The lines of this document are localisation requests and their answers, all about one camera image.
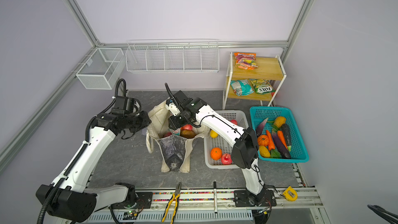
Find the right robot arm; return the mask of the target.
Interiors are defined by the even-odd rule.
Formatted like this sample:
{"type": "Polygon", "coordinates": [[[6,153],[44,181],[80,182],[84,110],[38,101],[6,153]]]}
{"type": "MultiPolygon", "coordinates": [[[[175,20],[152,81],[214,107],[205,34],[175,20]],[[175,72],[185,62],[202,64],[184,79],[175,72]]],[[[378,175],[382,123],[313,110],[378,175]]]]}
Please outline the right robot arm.
{"type": "Polygon", "coordinates": [[[246,182],[246,196],[250,206],[276,206],[273,191],[267,189],[258,167],[259,145],[253,128],[242,128],[226,120],[200,98],[189,98],[182,91],[172,93],[165,84],[169,99],[166,108],[172,113],[169,128],[177,130],[186,124],[195,128],[209,127],[232,147],[232,162],[241,168],[246,182]]]}

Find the cream canvas grocery bag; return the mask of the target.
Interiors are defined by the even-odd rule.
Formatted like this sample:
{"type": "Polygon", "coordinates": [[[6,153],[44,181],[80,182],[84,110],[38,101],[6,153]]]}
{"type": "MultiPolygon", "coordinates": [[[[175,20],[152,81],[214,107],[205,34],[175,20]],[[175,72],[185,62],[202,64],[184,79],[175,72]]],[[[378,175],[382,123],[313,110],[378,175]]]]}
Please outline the cream canvas grocery bag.
{"type": "Polygon", "coordinates": [[[155,106],[148,116],[151,124],[146,131],[146,145],[149,153],[153,153],[155,145],[158,145],[161,151],[163,173],[170,171],[179,171],[181,173],[190,172],[190,156],[194,146],[200,138],[209,137],[210,128],[201,125],[200,128],[194,128],[195,136],[191,139],[172,134],[164,137],[169,129],[169,117],[172,113],[167,110],[166,102],[163,101],[155,106]]]}

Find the magenta dragon fruit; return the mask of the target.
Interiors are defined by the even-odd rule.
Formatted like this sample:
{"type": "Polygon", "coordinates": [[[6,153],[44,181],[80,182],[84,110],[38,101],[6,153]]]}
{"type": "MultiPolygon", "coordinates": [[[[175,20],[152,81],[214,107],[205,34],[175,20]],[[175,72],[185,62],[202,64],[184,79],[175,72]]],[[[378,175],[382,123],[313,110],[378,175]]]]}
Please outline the magenta dragon fruit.
{"type": "Polygon", "coordinates": [[[172,135],[172,133],[171,133],[171,132],[167,132],[167,133],[165,133],[165,134],[164,134],[164,136],[163,136],[163,137],[164,137],[164,138],[166,138],[166,137],[169,137],[169,136],[171,136],[171,135],[172,135]]]}

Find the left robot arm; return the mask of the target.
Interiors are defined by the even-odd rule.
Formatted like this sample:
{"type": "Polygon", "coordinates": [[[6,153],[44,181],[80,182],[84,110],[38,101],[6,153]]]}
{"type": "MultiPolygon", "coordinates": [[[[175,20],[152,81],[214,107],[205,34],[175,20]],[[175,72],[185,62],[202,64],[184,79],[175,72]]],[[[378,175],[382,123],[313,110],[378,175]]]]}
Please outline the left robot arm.
{"type": "Polygon", "coordinates": [[[135,186],[117,183],[112,187],[87,190],[99,159],[111,142],[126,132],[135,135],[151,120],[139,100],[128,97],[125,79],[116,83],[112,102],[93,116],[85,129],[85,139],[65,169],[48,185],[41,185],[36,197],[42,204],[37,223],[49,214],[72,223],[86,221],[92,213],[114,205],[133,207],[138,201],[135,186]]]}

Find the brown potato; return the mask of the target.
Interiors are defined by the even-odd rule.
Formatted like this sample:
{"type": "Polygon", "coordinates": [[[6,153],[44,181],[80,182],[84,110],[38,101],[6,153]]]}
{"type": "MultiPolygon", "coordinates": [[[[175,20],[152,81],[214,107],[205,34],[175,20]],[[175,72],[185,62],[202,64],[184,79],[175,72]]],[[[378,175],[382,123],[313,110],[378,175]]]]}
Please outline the brown potato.
{"type": "Polygon", "coordinates": [[[192,130],[181,130],[180,136],[186,139],[193,139],[196,137],[196,133],[192,130]]]}

